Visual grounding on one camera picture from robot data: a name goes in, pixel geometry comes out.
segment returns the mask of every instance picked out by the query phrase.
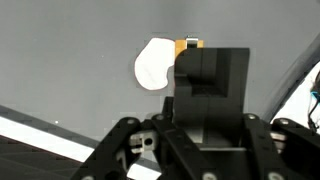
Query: black cable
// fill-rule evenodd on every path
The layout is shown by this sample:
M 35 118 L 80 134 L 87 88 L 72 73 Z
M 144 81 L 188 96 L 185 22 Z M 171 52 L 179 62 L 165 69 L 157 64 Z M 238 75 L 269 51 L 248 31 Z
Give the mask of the black cable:
M 312 115 L 313 111 L 318 107 L 318 104 L 320 102 L 320 98 L 318 96 L 318 93 L 317 93 L 317 95 L 315 95 L 315 97 L 317 98 L 317 102 L 316 102 L 316 104 L 313 106 L 312 110 L 308 114 L 308 125 L 309 125 L 309 128 L 311 129 L 311 131 L 313 131 L 313 132 L 317 132 L 317 129 L 319 128 L 319 126 L 317 126 L 313 122 L 313 120 L 311 118 L 311 115 Z

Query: bolt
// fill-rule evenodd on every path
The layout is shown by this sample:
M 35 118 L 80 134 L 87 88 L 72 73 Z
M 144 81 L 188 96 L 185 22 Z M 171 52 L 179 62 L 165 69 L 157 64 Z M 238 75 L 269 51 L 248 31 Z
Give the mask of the bolt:
M 249 117 L 249 119 L 255 119 L 256 118 L 256 116 L 253 115 L 253 114 L 249 114 L 248 117 Z
M 164 119 L 164 117 L 163 117 L 163 115 L 162 114 L 159 114 L 159 115 L 157 115 L 157 120 L 163 120 Z
M 202 180 L 217 180 L 217 177 L 216 177 L 216 175 L 207 172 L 207 173 L 203 174 Z
M 83 177 L 81 180 L 94 180 L 92 176 Z
M 289 121 L 286 119 L 280 119 L 280 122 L 285 125 L 289 124 Z
M 136 122 L 134 119 L 129 119 L 128 120 L 128 124 L 134 124 L 134 122 Z
M 281 176 L 281 174 L 276 173 L 276 172 L 270 172 L 268 174 L 268 179 L 269 180 L 284 180 L 284 178 Z

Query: screw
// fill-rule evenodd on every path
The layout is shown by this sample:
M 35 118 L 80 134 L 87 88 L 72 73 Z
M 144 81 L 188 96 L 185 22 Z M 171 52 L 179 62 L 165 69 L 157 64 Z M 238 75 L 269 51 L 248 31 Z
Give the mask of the screw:
M 256 118 L 256 116 L 253 115 L 253 114 L 249 114 L 248 117 L 249 117 L 249 119 L 255 119 Z
M 129 119 L 128 120 L 128 124 L 134 124 L 134 122 L 136 122 L 134 119 Z
M 282 124 L 289 124 L 289 121 L 288 120 L 286 120 L 286 119 L 280 119 L 280 122 L 282 123 Z
M 204 173 L 202 176 L 202 180 L 217 180 L 217 176 L 212 173 Z
M 83 177 L 81 180 L 94 180 L 94 177 L 86 176 L 86 177 Z
M 164 119 L 164 117 L 163 117 L 163 115 L 162 114 L 159 114 L 159 115 L 157 115 L 157 120 L 163 120 Z
M 281 174 L 276 172 L 270 172 L 268 174 L 269 180 L 284 180 L 284 178 L 281 176 Z

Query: metal plate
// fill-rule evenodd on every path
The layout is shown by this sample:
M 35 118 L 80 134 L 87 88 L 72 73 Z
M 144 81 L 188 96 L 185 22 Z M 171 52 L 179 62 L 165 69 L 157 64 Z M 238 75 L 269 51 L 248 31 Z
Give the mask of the metal plate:
M 244 111 L 263 117 L 319 17 L 319 0 L 2 0 L 0 104 L 101 140 L 121 117 L 160 112 L 173 93 L 172 81 L 153 92 L 137 84 L 147 42 L 194 35 L 206 47 L 251 48 Z

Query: gray surface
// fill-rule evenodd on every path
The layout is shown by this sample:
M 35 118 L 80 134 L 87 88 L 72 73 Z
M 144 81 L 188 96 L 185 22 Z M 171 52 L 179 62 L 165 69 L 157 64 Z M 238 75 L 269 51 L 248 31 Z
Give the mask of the gray surface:
M 0 104 L 101 140 L 172 94 L 137 84 L 139 51 L 152 37 L 190 34 L 251 48 L 245 112 L 263 117 L 319 31 L 317 0 L 0 0 Z

